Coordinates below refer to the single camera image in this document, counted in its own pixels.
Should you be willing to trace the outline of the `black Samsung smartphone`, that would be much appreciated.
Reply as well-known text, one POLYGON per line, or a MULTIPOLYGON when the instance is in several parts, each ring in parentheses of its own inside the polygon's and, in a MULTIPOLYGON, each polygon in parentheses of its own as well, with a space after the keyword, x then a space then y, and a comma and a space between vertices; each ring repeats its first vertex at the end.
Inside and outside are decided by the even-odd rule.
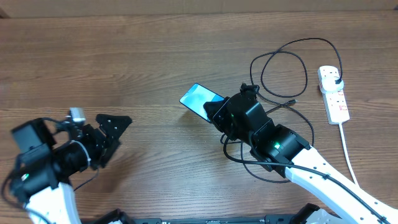
POLYGON ((199 115, 205 121, 209 122, 208 115, 204 109, 206 102, 223 101, 224 98, 206 87, 195 83, 181 97, 179 102, 189 110, 199 115))

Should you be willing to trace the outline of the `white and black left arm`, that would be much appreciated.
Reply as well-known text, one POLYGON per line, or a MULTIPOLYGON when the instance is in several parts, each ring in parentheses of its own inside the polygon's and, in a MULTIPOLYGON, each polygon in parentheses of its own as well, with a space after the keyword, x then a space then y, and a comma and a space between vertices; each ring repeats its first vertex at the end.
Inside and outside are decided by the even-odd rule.
POLYGON ((105 168, 132 119, 97 114, 99 126, 93 128, 84 116, 70 113, 54 121, 57 133, 68 134, 58 148, 47 120, 33 119, 11 131, 21 152, 2 184, 1 196, 10 191, 16 198, 11 205, 26 211, 34 223, 81 223, 70 176, 105 168))

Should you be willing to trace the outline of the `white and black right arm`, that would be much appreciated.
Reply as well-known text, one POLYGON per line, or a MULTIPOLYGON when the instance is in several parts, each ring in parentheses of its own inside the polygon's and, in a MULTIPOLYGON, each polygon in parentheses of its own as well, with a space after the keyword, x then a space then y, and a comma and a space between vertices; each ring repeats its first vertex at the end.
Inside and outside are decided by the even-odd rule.
POLYGON ((397 223, 397 209, 376 200, 331 166, 303 137, 275 125, 253 86, 231 98, 205 90, 200 111, 228 140, 241 140, 255 158, 249 163, 303 187, 346 223, 397 223))

